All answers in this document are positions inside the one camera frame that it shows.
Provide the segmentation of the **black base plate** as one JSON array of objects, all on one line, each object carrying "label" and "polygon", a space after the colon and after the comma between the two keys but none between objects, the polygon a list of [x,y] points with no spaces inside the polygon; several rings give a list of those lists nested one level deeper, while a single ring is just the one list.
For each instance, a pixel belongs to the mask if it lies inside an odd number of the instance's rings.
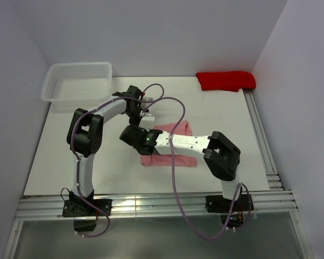
[{"label": "black base plate", "polygon": [[[209,213],[228,213],[231,200],[224,199],[222,195],[208,195],[206,198],[205,209]],[[248,212],[254,210],[254,205],[251,200],[251,196],[248,194],[241,194],[239,198],[234,202],[232,212]]]},{"label": "black base plate", "polygon": [[[111,215],[112,200],[111,199],[95,199],[92,204],[102,210],[105,215]],[[93,207],[85,204],[85,207],[78,206],[70,200],[64,202],[62,217],[88,217],[88,216],[103,216]]]}]

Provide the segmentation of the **aluminium front rail frame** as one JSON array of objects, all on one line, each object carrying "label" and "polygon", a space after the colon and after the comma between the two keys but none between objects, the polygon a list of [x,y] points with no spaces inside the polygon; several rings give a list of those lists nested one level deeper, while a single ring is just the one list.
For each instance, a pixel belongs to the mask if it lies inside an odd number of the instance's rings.
[{"label": "aluminium front rail frame", "polygon": [[[180,202],[189,216],[206,215],[206,193],[181,194]],[[305,230],[300,221],[298,207],[290,190],[252,192],[254,214],[289,212],[303,258],[314,258]],[[179,216],[180,211],[173,194],[109,195],[112,200],[111,218],[140,218]],[[62,219],[63,201],[60,196],[33,196],[19,201],[13,226],[4,252],[4,258],[15,255],[23,222]]]}]

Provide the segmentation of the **aluminium right side rail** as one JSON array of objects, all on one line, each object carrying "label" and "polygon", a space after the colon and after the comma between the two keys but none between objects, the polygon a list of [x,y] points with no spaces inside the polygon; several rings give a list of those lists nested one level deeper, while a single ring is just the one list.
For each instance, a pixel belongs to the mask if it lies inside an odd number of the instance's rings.
[{"label": "aluminium right side rail", "polygon": [[284,190],[272,156],[270,146],[267,141],[267,137],[265,135],[264,127],[262,125],[262,121],[260,119],[252,91],[244,90],[244,97],[251,117],[256,140],[258,142],[261,158],[263,160],[269,188],[271,191]]}]

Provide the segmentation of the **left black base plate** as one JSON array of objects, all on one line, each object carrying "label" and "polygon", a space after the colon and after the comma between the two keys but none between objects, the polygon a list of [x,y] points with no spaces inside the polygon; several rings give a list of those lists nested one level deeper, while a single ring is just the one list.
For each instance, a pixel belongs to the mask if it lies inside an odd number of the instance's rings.
[{"label": "left black base plate", "polygon": [[[111,215],[112,200],[111,199],[95,199],[92,204],[102,210],[105,215]],[[88,216],[103,216],[93,207],[85,204],[85,207],[78,206],[70,200],[64,202],[62,217],[88,217]]]}]

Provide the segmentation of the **red folded t shirt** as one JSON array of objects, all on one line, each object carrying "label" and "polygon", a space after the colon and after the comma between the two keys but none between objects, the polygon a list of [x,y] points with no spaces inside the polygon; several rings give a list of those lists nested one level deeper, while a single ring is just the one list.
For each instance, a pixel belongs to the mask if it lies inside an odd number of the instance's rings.
[{"label": "red folded t shirt", "polygon": [[238,92],[240,89],[256,88],[254,76],[245,71],[198,72],[196,78],[203,91]]}]

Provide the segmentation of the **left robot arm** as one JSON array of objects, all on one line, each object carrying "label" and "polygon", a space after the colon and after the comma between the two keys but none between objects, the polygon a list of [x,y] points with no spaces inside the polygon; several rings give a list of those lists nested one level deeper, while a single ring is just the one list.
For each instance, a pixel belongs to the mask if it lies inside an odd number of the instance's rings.
[{"label": "left robot arm", "polygon": [[119,114],[126,114],[129,125],[120,135],[120,140],[137,147],[146,135],[146,130],[139,127],[143,96],[144,93],[139,88],[129,86],[127,91],[114,93],[97,108],[90,111],[82,108],[75,110],[66,138],[76,158],[76,176],[72,191],[69,192],[69,200],[75,203],[75,210],[81,215],[89,215],[95,208],[93,161],[102,144],[104,124]]}]

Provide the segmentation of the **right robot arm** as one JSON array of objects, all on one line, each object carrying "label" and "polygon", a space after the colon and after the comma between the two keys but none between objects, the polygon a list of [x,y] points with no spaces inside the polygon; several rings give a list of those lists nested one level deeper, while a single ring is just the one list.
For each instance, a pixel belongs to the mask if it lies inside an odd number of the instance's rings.
[{"label": "right robot arm", "polygon": [[214,131],[210,136],[194,137],[127,126],[119,138],[143,156],[204,160],[212,175],[221,181],[224,207],[235,210],[241,205],[237,179],[241,151],[222,133]]}]

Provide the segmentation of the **pink t shirt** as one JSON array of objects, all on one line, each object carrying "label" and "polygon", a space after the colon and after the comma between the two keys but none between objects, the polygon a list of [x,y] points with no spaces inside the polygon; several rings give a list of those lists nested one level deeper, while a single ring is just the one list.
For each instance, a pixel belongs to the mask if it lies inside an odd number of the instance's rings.
[{"label": "pink t shirt", "polygon": [[[162,130],[170,132],[175,126],[175,122],[164,125],[154,126],[154,130]],[[192,135],[192,130],[188,124],[187,120],[183,120],[175,129],[175,134],[179,135]],[[148,166],[172,166],[171,155],[150,155],[150,156],[140,156],[140,164],[144,167]],[[181,167],[196,167],[197,160],[189,156],[176,155],[175,156],[175,166]]]}]

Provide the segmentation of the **white plastic basket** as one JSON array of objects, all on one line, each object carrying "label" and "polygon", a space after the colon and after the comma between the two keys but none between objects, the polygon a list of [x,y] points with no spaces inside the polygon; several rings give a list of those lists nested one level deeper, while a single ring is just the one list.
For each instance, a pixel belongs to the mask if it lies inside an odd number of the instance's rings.
[{"label": "white plastic basket", "polygon": [[60,63],[49,68],[41,99],[58,107],[87,107],[104,103],[112,93],[110,63]]}]

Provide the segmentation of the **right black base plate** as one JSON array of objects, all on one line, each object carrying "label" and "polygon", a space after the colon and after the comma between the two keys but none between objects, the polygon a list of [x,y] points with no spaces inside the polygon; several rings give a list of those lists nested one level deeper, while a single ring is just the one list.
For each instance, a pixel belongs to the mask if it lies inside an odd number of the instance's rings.
[{"label": "right black base plate", "polygon": [[[231,200],[224,199],[222,195],[208,195],[206,198],[205,209],[209,213],[228,213]],[[239,198],[234,202],[232,212],[248,212],[254,210],[254,205],[251,200],[251,196],[248,194],[241,194]]]}]

